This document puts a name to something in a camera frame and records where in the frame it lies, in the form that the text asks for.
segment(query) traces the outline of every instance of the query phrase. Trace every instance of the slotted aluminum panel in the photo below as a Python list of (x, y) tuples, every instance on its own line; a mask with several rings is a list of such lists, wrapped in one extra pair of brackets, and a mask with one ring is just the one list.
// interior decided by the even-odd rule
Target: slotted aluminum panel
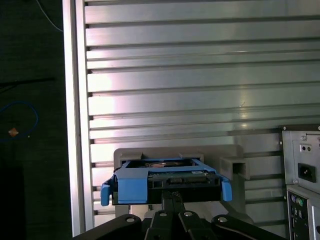
[(73, 234), (115, 216), (99, 187), (116, 149), (238, 144), (247, 213), (284, 235), (274, 129), (320, 120), (319, 1), (63, 4)]

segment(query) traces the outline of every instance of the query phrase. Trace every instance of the dark background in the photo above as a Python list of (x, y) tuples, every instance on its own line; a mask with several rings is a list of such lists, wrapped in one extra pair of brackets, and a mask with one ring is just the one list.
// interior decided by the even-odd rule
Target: dark background
[[(40, 2), (63, 28), (62, 1)], [(0, 108), (27, 101), (39, 115), (29, 137), (0, 142), (2, 219), (20, 235), (25, 222), (27, 239), (70, 239), (63, 33), (49, 23), (36, 0), (1, 0), (0, 23), (0, 83), (54, 78), (0, 89)], [(27, 106), (15, 105), (0, 113), (0, 138), (10, 138), (11, 128), (23, 133), (34, 121)]]

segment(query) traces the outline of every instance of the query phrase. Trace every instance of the small orange object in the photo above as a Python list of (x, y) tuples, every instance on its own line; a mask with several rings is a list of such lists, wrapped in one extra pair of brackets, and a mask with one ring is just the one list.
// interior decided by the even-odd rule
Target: small orange object
[(10, 134), (11, 137), (15, 137), (19, 134), (19, 132), (17, 131), (17, 129), (15, 127), (12, 128), (8, 133)]

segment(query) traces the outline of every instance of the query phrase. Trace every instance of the blue cable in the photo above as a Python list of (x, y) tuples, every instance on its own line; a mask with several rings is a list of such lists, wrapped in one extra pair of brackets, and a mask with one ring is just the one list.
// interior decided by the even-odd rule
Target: blue cable
[(36, 128), (36, 126), (38, 125), (38, 121), (39, 121), (38, 112), (37, 112), (37, 110), (35, 109), (35, 107), (32, 106), (32, 104), (29, 103), (29, 102), (27, 102), (27, 101), (14, 101), (14, 102), (11, 102), (11, 103), (9, 103), (8, 105), (6, 105), (6, 106), (4, 106), (3, 108), (1, 108), (1, 109), (0, 109), (0, 113), (4, 112), (4, 111), (7, 110), (8, 108), (10, 108), (11, 106), (16, 105), (16, 104), (27, 105), (28, 107), (30, 107), (30, 108), (32, 109), (32, 111), (34, 112), (34, 115), (35, 115), (34, 125), (33, 125), (33, 127), (30, 128), (28, 131), (26, 131), (26, 132), (24, 132), (24, 133), (19, 133), (17, 136), (14, 136), (14, 137), (11, 137), (11, 138), (0, 138), (0, 143), (8, 142), (8, 141), (11, 141), (11, 140), (15, 140), (15, 139), (20, 139), (20, 138), (26, 137), (26, 136), (28, 136), (28, 135)]

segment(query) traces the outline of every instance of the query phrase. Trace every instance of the blue drive tray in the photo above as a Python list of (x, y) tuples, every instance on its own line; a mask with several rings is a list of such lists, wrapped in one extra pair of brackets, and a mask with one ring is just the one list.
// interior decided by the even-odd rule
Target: blue drive tray
[(101, 205), (108, 206), (110, 201), (110, 195), (113, 193), (115, 179), (117, 180), (117, 191), (118, 191), (118, 203), (119, 204), (147, 204), (148, 203), (148, 176), (150, 173), (172, 173), (172, 172), (192, 172), (207, 171), (215, 173), (219, 177), (221, 182), (222, 198), (224, 201), (232, 200), (232, 189), (228, 178), (219, 175), (217, 171), (205, 165), (203, 162), (195, 158), (163, 158), (163, 159), (143, 159), (146, 163), (162, 164), (174, 163), (175, 161), (183, 160), (192, 161), (193, 165), (188, 166), (166, 166), (166, 167), (134, 167), (135, 160), (126, 161), (120, 169), (118, 169), (113, 176), (104, 182), (101, 186)]

